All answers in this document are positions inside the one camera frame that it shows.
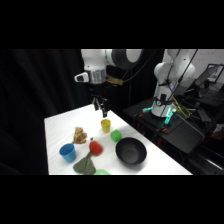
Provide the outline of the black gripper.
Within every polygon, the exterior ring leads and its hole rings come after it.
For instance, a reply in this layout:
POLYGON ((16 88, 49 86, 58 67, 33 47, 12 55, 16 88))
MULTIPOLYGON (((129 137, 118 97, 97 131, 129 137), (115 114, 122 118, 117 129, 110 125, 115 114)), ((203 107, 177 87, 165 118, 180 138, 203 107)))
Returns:
POLYGON ((103 113, 103 117, 107 117, 107 113, 109 110, 109 100, 106 98, 106 84, 90 84, 90 94, 93 97, 92 104, 94 105, 95 110, 100 110, 100 104, 97 98, 102 98, 101 109, 103 113))

